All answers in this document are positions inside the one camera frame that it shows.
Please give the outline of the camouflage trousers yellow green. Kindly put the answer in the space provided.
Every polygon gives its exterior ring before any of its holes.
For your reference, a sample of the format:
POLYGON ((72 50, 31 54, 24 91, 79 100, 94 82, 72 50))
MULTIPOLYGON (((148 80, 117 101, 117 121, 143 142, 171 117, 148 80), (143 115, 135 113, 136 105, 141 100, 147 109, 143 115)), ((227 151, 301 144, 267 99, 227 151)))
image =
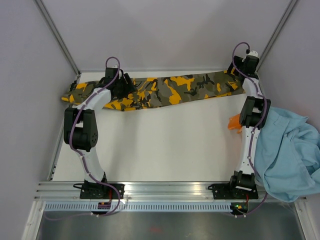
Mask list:
MULTIPOLYGON (((135 111, 167 107, 192 101, 243 94, 245 91, 233 74, 227 71, 187 74, 181 76, 131 78, 136 91, 127 97, 112 100, 105 105, 107 109, 135 111)), ((69 93, 61 97, 71 104, 69 93)))

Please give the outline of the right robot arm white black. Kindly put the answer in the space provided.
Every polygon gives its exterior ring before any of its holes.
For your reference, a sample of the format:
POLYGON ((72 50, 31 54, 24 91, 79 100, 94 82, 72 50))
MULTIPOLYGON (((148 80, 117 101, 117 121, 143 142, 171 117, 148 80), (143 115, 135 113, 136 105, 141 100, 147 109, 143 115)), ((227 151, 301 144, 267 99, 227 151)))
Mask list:
POLYGON ((231 200, 257 199, 255 178, 258 173, 254 161, 258 137, 266 123, 271 101, 265 98, 260 88, 256 73, 260 60, 258 53, 251 50, 245 58, 233 59, 237 60, 234 68, 242 79, 246 100, 238 120, 242 135, 239 165, 230 178, 227 190, 231 200))

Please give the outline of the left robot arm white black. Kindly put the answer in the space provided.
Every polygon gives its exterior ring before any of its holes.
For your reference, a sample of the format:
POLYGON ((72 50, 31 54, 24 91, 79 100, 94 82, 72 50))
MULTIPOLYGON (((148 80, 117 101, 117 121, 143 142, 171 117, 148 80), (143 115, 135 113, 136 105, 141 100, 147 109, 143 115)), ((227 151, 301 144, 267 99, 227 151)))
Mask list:
POLYGON ((72 84, 68 99, 72 104, 64 111, 64 142, 80 158, 84 181, 75 183, 81 199, 122 199, 124 184, 108 183, 99 162, 96 145, 99 133, 96 114, 112 100, 119 100, 136 90, 128 73, 108 67, 99 81, 72 84))

